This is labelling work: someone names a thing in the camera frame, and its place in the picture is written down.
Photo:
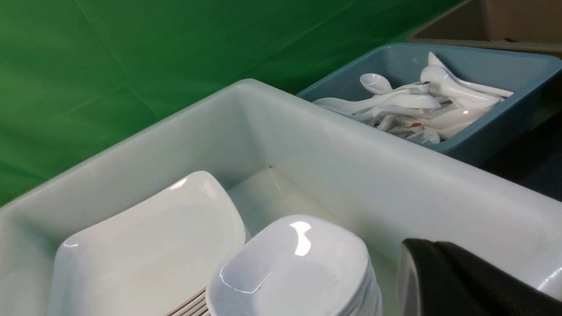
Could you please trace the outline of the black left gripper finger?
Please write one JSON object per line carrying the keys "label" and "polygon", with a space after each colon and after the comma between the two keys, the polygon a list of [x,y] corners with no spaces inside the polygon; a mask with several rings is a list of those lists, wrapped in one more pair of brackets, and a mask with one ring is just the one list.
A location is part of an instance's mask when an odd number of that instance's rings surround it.
{"label": "black left gripper finger", "polygon": [[405,239],[397,302],[402,316],[559,316],[560,300],[445,241]]}

